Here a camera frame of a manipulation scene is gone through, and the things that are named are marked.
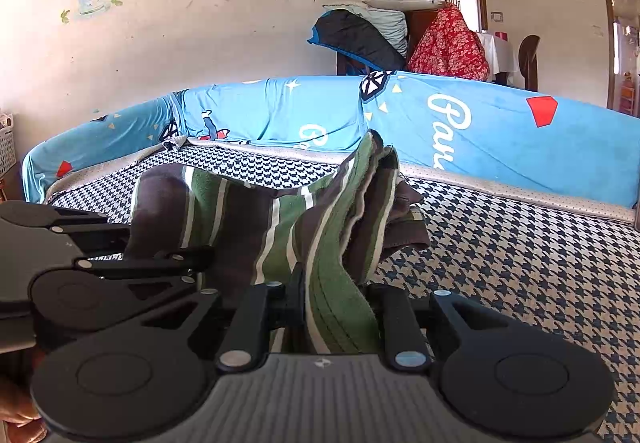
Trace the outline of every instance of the green striped towel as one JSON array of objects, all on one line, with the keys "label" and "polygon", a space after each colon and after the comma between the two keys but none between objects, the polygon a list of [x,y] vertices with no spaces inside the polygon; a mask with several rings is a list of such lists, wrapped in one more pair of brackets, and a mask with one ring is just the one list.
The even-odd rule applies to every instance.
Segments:
[{"label": "green striped towel", "polygon": [[305,272],[307,340],[318,353],[375,352],[378,325],[357,285],[380,258],[428,232],[399,177],[396,151],[369,131],[329,176],[300,188],[258,187],[179,165],[144,172],[134,188],[126,258],[213,246],[206,286],[237,303],[247,286]]}]

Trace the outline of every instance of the white tablecloth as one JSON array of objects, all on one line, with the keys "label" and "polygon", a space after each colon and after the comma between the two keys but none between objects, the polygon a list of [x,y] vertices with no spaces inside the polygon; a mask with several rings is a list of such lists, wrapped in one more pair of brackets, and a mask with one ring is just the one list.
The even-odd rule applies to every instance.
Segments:
[{"label": "white tablecloth", "polygon": [[490,79],[495,77],[495,73],[515,73],[518,70],[518,60],[510,42],[489,33],[476,34],[489,62]]}]

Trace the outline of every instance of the silver screw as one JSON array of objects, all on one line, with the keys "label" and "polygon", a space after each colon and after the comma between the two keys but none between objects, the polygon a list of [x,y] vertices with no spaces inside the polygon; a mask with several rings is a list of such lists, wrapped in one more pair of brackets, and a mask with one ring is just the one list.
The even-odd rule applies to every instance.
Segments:
[{"label": "silver screw", "polygon": [[396,354],[396,363],[402,367],[420,367],[427,357],[418,351],[403,351]]},{"label": "silver screw", "polygon": [[227,351],[218,360],[227,367],[242,367],[251,362],[251,355],[246,351]]}]

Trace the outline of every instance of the finger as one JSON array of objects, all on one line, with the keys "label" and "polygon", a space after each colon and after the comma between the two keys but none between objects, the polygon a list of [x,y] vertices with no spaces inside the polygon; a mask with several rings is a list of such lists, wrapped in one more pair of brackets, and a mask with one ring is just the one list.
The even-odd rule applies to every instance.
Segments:
[{"label": "finger", "polygon": [[35,420],[23,427],[7,425],[6,435],[10,443],[38,443],[44,439],[47,431],[41,420]]},{"label": "finger", "polygon": [[15,402],[15,412],[17,415],[27,419],[40,418],[40,413],[36,410],[31,396],[23,391],[18,391]]},{"label": "finger", "polygon": [[0,419],[10,423],[23,423],[38,417],[28,394],[3,376],[0,376]]}]

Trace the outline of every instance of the houndstooth mattress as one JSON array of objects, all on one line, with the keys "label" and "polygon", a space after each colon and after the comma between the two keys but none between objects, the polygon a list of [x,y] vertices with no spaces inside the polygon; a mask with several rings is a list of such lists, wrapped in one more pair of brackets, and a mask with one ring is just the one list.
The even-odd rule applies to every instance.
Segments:
[{"label": "houndstooth mattress", "polygon": [[[187,146],[54,197],[52,204],[129,221],[138,176],[180,162],[274,188],[307,185],[334,165],[285,160],[223,148]],[[433,246],[403,249],[374,280],[412,297],[446,288],[599,353],[612,370],[617,398],[600,430],[605,441],[640,441],[640,233],[595,219],[426,180],[408,180]]]}]

